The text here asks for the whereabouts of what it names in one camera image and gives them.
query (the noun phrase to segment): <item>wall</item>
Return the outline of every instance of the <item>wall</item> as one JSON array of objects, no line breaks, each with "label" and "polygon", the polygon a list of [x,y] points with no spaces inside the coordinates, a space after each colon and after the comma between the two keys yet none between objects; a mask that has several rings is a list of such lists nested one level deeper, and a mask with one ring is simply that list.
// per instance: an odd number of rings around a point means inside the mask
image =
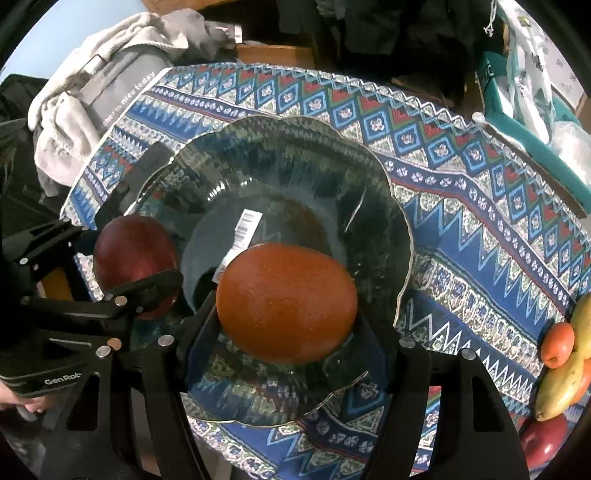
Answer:
[{"label": "wall", "polygon": [[141,0],[59,0],[19,43],[0,82],[11,73],[49,78],[88,35],[143,11]]}]

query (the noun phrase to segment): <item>green glass bowl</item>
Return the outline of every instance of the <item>green glass bowl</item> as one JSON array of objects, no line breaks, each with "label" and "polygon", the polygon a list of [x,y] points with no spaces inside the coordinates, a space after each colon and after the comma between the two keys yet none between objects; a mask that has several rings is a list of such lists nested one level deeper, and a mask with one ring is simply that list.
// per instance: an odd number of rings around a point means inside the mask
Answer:
[{"label": "green glass bowl", "polygon": [[[395,322],[413,240],[386,171],[364,146],[315,119],[249,116],[196,138],[155,175],[135,211],[171,233],[184,297],[195,311],[216,287],[213,274],[244,209],[262,213],[251,246],[278,241],[330,255],[379,318]],[[285,424],[363,377],[370,354],[351,335],[321,361],[275,365],[250,357],[222,332],[206,372],[189,368],[184,404],[201,420]]]}]

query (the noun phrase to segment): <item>table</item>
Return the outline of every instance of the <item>table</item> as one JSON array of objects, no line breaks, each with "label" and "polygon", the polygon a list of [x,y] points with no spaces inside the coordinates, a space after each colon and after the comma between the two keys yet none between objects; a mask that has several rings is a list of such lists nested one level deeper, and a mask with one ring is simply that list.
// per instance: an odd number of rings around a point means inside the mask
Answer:
[{"label": "table", "polygon": [[[103,139],[63,213],[95,228],[99,206],[150,144],[161,141],[177,152],[251,114],[313,116],[375,153],[414,231],[410,293],[396,328],[430,349],[474,349],[519,428],[543,367],[540,339],[589,289],[591,243],[511,147],[441,106],[315,70],[175,67],[162,72]],[[92,259],[81,258],[80,265],[99,297]],[[431,388],[413,473],[429,465],[439,393]],[[586,393],[567,410],[570,428],[588,399]],[[253,428],[191,418],[190,425],[256,478],[353,479],[371,454],[388,402],[366,378],[294,424]]]}]

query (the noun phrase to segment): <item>yellow mango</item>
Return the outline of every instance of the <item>yellow mango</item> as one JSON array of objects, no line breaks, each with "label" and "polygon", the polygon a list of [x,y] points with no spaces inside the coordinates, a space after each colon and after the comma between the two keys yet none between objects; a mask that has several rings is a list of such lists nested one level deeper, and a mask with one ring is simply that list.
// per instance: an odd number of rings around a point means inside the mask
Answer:
[{"label": "yellow mango", "polygon": [[574,349],[591,358],[591,294],[583,295],[574,308],[570,324],[574,330]]},{"label": "yellow mango", "polygon": [[546,372],[535,399],[537,421],[553,419],[569,407],[581,385],[583,362],[583,355],[573,352],[564,365]]}]

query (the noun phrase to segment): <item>apple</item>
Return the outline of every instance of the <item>apple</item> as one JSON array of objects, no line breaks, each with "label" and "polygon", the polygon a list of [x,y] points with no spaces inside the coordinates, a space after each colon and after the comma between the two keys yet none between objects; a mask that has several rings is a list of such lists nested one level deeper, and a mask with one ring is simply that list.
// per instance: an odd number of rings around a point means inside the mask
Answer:
[{"label": "apple", "polygon": [[532,470],[552,460],[568,430],[564,414],[546,421],[532,421],[521,435],[521,448],[528,468]]},{"label": "apple", "polygon": [[[99,234],[94,252],[96,281],[103,291],[178,268],[178,257],[168,232],[156,220],[141,215],[111,220]],[[173,305],[177,295],[138,318],[153,320]]]}]

